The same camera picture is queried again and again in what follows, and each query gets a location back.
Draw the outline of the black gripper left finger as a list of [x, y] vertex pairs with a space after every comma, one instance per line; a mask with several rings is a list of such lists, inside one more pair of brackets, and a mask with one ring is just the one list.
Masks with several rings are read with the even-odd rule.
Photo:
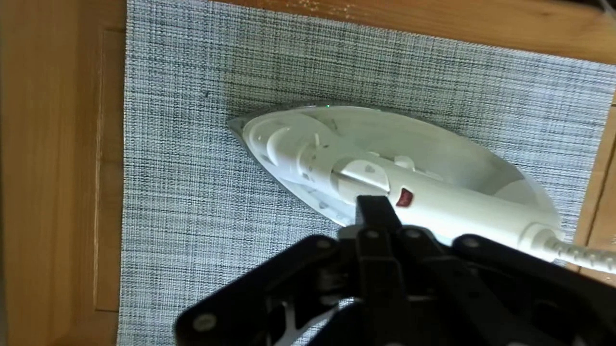
[[291, 346], [353, 296], [349, 241], [307, 237], [214, 294], [174, 325], [178, 346]]

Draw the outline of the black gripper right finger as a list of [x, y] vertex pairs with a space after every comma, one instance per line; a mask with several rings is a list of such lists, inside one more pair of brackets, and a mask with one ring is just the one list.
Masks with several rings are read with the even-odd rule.
[[616, 289], [476, 235], [453, 252], [530, 331], [514, 346], [616, 346]]

